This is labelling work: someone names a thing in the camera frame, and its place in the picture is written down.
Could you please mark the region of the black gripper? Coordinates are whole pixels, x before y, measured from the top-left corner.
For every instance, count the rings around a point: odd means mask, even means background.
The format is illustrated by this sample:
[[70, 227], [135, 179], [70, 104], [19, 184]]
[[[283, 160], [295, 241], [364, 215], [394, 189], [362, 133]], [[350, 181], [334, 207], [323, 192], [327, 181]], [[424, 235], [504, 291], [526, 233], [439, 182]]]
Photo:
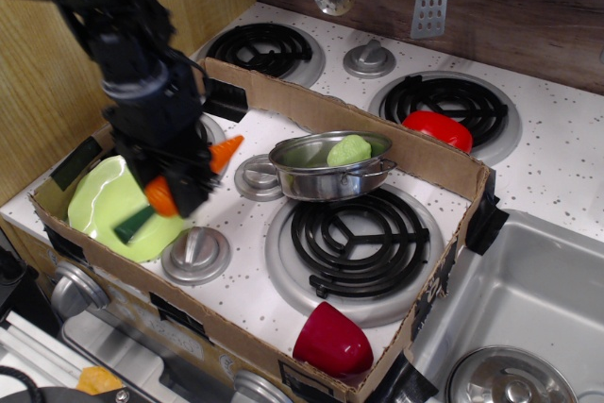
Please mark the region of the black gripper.
[[189, 217], [220, 181], [196, 132], [203, 114], [196, 77], [205, 70], [190, 59], [107, 60], [101, 70], [103, 89], [113, 101], [104, 117], [113, 127], [117, 152], [142, 190], [166, 177], [179, 216]]

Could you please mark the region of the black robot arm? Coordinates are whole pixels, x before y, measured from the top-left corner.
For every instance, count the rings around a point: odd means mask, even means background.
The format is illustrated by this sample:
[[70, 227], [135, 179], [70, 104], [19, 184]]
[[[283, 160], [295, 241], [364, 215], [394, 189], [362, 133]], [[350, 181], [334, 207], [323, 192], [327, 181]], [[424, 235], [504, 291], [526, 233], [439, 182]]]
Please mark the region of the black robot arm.
[[158, 0], [42, 0], [53, 3], [100, 68], [112, 103], [103, 111], [114, 147], [147, 197], [159, 188], [190, 216], [209, 198], [217, 174], [199, 137], [198, 76], [205, 70], [170, 40], [174, 28]]

